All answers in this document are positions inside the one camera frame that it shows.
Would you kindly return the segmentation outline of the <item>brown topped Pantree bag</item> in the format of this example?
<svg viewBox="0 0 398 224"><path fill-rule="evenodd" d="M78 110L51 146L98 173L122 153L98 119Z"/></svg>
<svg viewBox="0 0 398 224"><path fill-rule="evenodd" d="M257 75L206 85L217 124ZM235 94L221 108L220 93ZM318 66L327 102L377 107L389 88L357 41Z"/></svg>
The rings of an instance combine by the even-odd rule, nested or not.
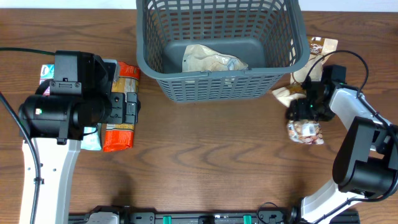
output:
<svg viewBox="0 0 398 224"><path fill-rule="evenodd" d="M308 35L307 40L310 47L310 56L308 62L303 68L290 74L291 84L303 83L313 64L324 55L335 51L338 46L338 40L336 39ZM323 64L327 60L328 57L325 57L322 61L315 65L310 73L311 81L319 82L321 80Z"/></svg>

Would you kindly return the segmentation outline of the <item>Kleenex tissue multipack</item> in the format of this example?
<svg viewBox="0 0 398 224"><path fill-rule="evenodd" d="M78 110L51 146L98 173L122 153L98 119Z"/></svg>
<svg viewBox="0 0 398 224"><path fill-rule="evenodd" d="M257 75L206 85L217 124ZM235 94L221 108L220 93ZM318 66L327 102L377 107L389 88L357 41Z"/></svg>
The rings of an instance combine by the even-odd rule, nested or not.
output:
<svg viewBox="0 0 398 224"><path fill-rule="evenodd" d="M44 64L40 70L40 81L41 85L44 81L54 78L55 65L54 64Z"/></svg>

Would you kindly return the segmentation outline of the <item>plain beige snack bag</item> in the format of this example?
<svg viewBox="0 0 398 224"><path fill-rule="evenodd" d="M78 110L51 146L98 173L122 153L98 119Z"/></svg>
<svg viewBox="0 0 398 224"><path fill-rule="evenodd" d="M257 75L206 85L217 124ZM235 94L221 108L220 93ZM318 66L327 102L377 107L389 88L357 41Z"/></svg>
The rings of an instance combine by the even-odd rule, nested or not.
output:
<svg viewBox="0 0 398 224"><path fill-rule="evenodd" d="M239 58L221 54L205 45L188 45L182 59L182 72L222 72L246 70L248 64Z"/></svg>

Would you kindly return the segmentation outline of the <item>beige brown snack bag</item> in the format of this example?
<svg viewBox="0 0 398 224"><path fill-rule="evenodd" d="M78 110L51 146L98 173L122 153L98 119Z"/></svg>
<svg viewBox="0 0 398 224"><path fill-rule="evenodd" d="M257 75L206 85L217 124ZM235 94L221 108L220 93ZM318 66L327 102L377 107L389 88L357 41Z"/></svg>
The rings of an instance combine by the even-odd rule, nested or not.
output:
<svg viewBox="0 0 398 224"><path fill-rule="evenodd" d="M307 95L306 91L301 87L301 85L296 83L272 90L271 93L287 108L290 106L292 101L305 98Z"/></svg>

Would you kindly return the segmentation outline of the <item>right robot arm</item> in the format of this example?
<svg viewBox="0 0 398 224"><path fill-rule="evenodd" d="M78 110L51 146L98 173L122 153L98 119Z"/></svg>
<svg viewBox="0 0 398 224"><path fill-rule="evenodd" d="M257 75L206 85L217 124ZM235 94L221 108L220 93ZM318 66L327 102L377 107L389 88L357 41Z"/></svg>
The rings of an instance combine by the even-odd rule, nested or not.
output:
<svg viewBox="0 0 398 224"><path fill-rule="evenodd" d="M320 81L307 77L306 97L286 112L309 133L311 121L339 117L348 130L333 163L332 178L293 207L287 223L359 223L351 206L380 202L397 191L397 126L376 112L361 90L347 85L346 68L329 65Z"/></svg>

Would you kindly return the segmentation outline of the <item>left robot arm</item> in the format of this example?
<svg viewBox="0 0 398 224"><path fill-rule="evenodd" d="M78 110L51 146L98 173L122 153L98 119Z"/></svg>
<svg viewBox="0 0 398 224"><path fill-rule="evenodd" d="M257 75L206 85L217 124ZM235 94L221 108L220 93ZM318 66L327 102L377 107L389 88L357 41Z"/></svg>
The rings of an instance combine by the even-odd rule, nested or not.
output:
<svg viewBox="0 0 398 224"><path fill-rule="evenodd" d="M72 176L85 127L136 124L139 100L112 90L117 60L58 50L53 78L20 105L24 186L20 223L67 223Z"/></svg>

